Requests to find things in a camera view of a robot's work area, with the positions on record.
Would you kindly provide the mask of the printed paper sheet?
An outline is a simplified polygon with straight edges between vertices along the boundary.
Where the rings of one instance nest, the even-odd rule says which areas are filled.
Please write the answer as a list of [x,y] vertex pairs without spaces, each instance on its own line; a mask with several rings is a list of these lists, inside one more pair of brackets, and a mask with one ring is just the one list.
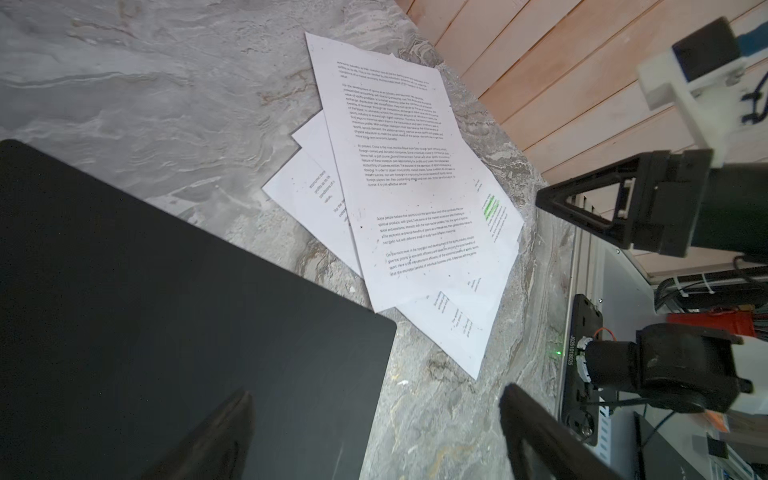
[[263,186],[265,193],[355,274],[362,277],[339,180],[304,150]]
[[492,272],[479,162],[440,72],[314,34],[306,42],[373,309]]
[[[291,134],[304,152],[323,170],[335,167],[325,116],[315,114]],[[508,277],[519,252],[519,235],[524,219],[498,183],[492,172],[477,159],[474,167],[474,189],[481,201],[481,213],[494,241],[493,271],[466,286],[398,306],[414,326],[427,335],[452,358],[473,380],[477,380],[493,323],[500,308]],[[330,232],[341,234],[340,240],[320,240],[346,266],[362,277],[352,241],[349,221],[345,227],[331,226]]]

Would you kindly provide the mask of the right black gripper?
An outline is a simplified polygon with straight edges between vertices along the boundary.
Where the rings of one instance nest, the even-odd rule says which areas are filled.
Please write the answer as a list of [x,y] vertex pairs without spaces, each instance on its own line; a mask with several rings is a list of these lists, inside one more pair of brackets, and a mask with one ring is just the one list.
[[[710,150],[635,154],[540,189],[535,205],[620,249],[684,257],[692,247],[767,259],[767,165],[711,166]],[[629,224],[578,207],[615,210],[632,189]]]

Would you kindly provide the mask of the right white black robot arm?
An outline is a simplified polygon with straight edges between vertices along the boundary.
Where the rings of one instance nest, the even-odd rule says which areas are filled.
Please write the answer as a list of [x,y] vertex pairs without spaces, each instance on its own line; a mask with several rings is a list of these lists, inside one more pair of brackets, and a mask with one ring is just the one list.
[[[767,262],[767,167],[713,167],[711,149],[641,153],[541,189],[540,209],[620,249],[684,257],[690,247],[733,251],[734,273],[761,295],[767,278],[740,262]],[[592,340],[581,375],[596,388],[634,394],[632,404],[678,413],[760,411],[767,383],[737,368],[745,337],[664,322],[629,342]]]

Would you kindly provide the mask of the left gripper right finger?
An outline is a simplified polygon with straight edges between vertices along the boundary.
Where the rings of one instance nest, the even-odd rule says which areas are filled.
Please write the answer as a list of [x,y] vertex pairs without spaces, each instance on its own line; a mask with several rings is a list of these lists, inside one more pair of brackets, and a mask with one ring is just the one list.
[[619,475],[576,440],[516,384],[499,399],[500,425],[516,479],[617,479]]

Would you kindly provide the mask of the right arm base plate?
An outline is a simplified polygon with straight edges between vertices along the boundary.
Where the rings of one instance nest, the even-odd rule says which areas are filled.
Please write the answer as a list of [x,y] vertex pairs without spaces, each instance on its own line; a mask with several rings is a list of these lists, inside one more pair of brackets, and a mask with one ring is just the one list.
[[585,349],[603,327],[602,313],[583,294],[573,297],[563,371],[563,390],[558,419],[584,444],[598,443],[599,390],[591,383]]

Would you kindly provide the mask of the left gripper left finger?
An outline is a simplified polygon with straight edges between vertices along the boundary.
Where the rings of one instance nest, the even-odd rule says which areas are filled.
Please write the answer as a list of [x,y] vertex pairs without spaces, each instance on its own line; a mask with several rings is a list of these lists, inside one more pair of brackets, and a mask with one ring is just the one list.
[[241,479],[255,433],[253,396],[239,389],[141,479]]

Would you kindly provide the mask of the white folder black inside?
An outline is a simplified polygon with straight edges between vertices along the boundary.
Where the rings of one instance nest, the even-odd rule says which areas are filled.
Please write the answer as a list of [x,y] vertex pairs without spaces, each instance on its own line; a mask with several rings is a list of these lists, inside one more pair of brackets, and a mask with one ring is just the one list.
[[360,476],[395,324],[1,144],[1,475],[141,479],[239,389],[241,479]]

